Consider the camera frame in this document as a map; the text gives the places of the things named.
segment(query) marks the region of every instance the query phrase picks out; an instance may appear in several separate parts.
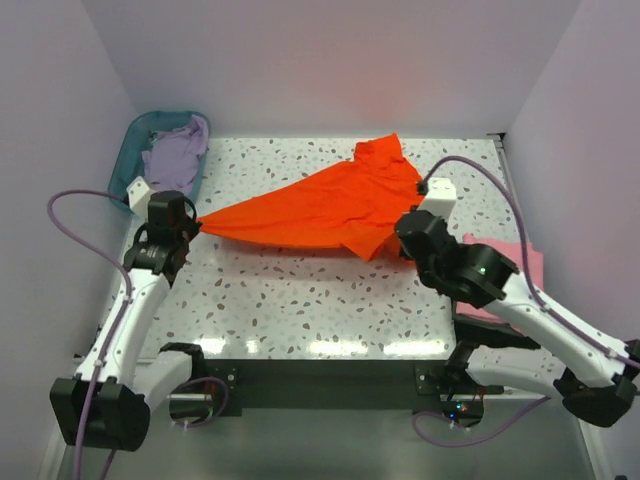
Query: laundry basket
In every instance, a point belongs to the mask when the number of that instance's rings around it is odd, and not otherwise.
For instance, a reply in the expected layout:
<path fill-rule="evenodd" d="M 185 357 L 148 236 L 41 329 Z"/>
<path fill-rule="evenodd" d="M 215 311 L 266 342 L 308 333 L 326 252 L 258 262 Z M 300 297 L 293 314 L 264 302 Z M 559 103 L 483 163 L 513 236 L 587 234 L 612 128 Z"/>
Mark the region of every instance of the laundry basket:
<path fill-rule="evenodd" d="M 118 154 L 116 165 L 113 168 L 111 180 L 109 181 L 109 193 L 124 198 L 127 195 L 127 187 L 131 182 L 138 176 L 144 176 L 142 152 L 151 149 L 151 134 L 153 132 L 170 132 L 175 128 L 184 127 L 191 121 L 191 115 L 204 118 L 209 127 L 209 132 L 211 132 L 209 119 L 199 112 L 192 112 L 190 110 L 181 112 L 149 112 L 136 118 L 131 125 L 129 125 L 127 134 L 120 147 L 120 153 Z M 187 195 L 194 203 L 198 199 L 206 157 L 207 152 L 200 156 L 198 173 L 193 183 L 191 193 Z M 122 210 L 130 211 L 122 202 L 112 200 L 112 203 Z"/>

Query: pink cloth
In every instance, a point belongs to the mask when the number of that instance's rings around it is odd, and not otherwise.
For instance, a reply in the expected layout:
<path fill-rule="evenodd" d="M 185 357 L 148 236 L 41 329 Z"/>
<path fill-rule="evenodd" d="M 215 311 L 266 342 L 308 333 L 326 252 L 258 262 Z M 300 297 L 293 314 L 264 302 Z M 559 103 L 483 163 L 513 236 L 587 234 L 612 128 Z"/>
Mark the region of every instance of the pink cloth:
<path fill-rule="evenodd" d="M 467 233 L 462 240 L 465 244 L 473 244 L 473 243 L 484 243 L 489 245 L 500 253 L 509 257 L 512 261 L 518 265 L 520 269 L 522 269 L 522 251 L 520 249 L 520 242 L 518 243 L 507 243 L 501 242 L 499 240 L 494 240 L 492 238 L 476 238 L 472 234 Z M 540 252 L 536 252 L 533 249 L 533 246 L 528 243 L 527 244 L 527 252 L 529 254 L 529 268 L 531 270 L 531 278 L 533 279 L 533 283 L 538 285 L 541 289 L 543 288 L 543 263 L 544 263 L 544 255 Z M 477 308 L 472 307 L 467 303 L 458 302 L 456 304 L 456 313 L 459 315 L 467 315 L 469 317 L 473 317 L 478 320 L 482 320 L 489 323 L 506 323 L 500 317 L 496 317 L 495 315 L 491 315 L 490 313 L 485 312 L 484 310 L 479 310 Z"/>

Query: red garment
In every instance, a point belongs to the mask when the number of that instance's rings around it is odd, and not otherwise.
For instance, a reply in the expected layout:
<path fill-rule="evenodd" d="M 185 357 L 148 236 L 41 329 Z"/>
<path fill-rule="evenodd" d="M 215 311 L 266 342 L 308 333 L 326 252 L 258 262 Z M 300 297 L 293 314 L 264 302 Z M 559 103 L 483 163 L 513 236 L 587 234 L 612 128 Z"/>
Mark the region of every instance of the red garment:
<path fill-rule="evenodd" d="M 400 216 L 422 200 L 419 180 L 393 134 L 358 143 L 353 161 L 201 217 L 201 231 L 263 245 L 346 247 L 368 261 L 393 241 Z"/>

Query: lavender wall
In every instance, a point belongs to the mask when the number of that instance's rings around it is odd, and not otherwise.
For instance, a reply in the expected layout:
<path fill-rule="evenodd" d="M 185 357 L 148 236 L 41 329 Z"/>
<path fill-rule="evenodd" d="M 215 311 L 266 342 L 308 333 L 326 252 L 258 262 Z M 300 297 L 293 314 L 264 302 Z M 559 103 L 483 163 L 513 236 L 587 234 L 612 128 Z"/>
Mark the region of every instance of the lavender wall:
<path fill-rule="evenodd" d="M 95 333 L 111 270 L 46 219 L 48 197 L 105 189 L 135 111 L 76 0 L 0 7 L 0 478 L 35 478 L 53 428 L 48 390 Z M 69 200 L 65 221 L 117 250 L 123 218 Z"/>
<path fill-rule="evenodd" d="M 216 133 L 450 136 L 515 119 L 579 0 L 82 0 L 139 110 Z"/>
<path fill-rule="evenodd" d="M 547 290 L 623 339 L 640 337 L 639 17 L 637 0 L 583 0 L 506 143 Z M 602 434 L 640 478 L 640 410 Z"/>

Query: terrazzo tabletop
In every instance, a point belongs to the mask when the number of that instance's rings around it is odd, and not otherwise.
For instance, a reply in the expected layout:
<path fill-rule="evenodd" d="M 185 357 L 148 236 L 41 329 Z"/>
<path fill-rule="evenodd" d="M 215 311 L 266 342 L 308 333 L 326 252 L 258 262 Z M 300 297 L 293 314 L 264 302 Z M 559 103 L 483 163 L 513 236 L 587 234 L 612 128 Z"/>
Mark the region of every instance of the terrazzo tabletop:
<path fill-rule="evenodd" d="M 199 215 L 289 185 L 352 158 L 361 139 L 216 138 L 210 141 Z M 406 139 L 405 157 L 425 174 L 441 157 L 465 155 L 504 181 L 490 139 Z M 470 167 L 450 162 L 458 201 L 449 230 L 516 241 L 505 200 Z M 124 250 L 140 225 L 133 219 Z M 158 310 L 141 358 L 167 342 L 199 343 L 207 358 L 446 359 L 455 346 L 448 299 L 420 285 L 391 256 L 366 263 L 348 251 L 248 245 L 200 234 Z"/>

